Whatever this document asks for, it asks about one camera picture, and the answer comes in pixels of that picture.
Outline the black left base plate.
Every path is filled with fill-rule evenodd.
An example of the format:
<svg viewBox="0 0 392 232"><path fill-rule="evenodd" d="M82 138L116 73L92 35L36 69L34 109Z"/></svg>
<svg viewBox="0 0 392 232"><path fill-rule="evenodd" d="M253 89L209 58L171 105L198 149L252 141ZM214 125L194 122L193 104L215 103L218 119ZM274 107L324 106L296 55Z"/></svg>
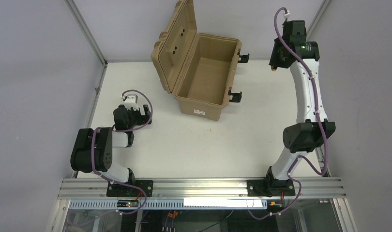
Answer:
<svg viewBox="0 0 392 232"><path fill-rule="evenodd" d="M153 180L136 180L134 186L142 189L147 197L153 194ZM141 191L135 188L122 186L119 184L108 184L106 190L107 197L136 197Z"/></svg>

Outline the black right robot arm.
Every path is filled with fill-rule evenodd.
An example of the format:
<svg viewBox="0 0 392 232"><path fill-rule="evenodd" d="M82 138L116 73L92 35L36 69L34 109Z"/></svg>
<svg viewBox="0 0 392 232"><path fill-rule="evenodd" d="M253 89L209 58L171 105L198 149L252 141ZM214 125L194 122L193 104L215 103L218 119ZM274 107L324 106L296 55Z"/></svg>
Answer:
<svg viewBox="0 0 392 232"><path fill-rule="evenodd" d="M269 65L273 71L289 69L296 92L296 124L283 131L284 149L276 163L268 169L263 180L267 194L294 195L293 182L288 174L306 157L321 147L336 129L328 120L319 91L319 49L316 42L306 40L303 20L285 20L283 34L274 40Z"/></svg>

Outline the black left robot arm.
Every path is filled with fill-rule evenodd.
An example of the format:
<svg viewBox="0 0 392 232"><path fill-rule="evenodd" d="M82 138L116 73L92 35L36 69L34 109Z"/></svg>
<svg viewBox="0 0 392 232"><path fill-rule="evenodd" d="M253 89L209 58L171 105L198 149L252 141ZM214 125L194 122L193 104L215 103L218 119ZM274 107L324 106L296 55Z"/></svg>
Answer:
<svg viewBox="0 0 392 232"><path fill-rule="evenodd" d="M131 147L135 138L134 129L151 124L149 106L143 105L143 110L144 114L140 108L126 108L121 104L113 111L112 127L80 129L71 153L71 168L97 174L110 183L121 182L134 186L136 180L133 171L113 160L113 149Z"/></svg>

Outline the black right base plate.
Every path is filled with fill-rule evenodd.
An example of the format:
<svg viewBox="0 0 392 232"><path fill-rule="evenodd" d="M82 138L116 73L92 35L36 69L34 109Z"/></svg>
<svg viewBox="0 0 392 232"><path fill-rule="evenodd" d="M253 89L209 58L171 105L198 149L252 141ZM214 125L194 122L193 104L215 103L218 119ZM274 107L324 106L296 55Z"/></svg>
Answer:
<svg viewBox="0 0 392 232"><path fill-rule="evenodd" d="M247 191L249 197L265 196L265 197L281 197L295 196L293 181L288 180L247 180Z"/></svg>

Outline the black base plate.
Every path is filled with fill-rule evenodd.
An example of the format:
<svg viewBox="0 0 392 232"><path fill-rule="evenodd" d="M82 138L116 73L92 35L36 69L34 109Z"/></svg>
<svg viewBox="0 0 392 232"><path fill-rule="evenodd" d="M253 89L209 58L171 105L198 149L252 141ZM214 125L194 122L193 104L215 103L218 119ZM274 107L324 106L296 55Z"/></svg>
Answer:
<svg viewBox="0 0 392 232"><path fill-rule="evenodd" d="M136 180L134 186L142 189L147 197L153 194L153 180ZM141 191L135 188L122 186L119 184L108 184L106 190L107 197L136 197Z"/></svg>
<svg viewBox="0 0 392 232"><path fill-rule="evenodd" d="M249 197L265 196L265 197L281 197L295 196L293 181L288 180L247 180L247 191Z"/></svg>

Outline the tan plastic storage bin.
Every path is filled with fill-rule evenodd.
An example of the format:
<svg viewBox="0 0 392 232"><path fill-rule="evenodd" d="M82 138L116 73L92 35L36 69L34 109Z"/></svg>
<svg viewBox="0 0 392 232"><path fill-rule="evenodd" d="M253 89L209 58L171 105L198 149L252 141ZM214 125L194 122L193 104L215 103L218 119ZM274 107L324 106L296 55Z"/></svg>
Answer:
<svg viewBox="0 0 392 232"><path fill-rule="evenodd" d="M236 38L198 33L193 1L179 0L151 59L183 114L218 121L230 102L241 101L242 93L231 91L237 65L250 58L241 47Z"/></svg>

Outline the aluminium mounting rail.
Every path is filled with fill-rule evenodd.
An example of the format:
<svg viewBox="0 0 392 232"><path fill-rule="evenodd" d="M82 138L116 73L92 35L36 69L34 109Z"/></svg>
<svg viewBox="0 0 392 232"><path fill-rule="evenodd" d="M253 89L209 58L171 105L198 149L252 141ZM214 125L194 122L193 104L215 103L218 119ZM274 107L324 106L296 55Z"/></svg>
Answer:
<svg viewBox="0 0 392 232"><path fill-rule="evenodd" d="M253 198L248 196L248 178L155 178L153 194L148 199ZM339 177L299 177L294 184L301 199L346 198L346 191ZM108 182L99 178L76 178L62 181L58 199L134 199L136 197L107 197ZM254 196L265 199L265 196Z"/></svg>

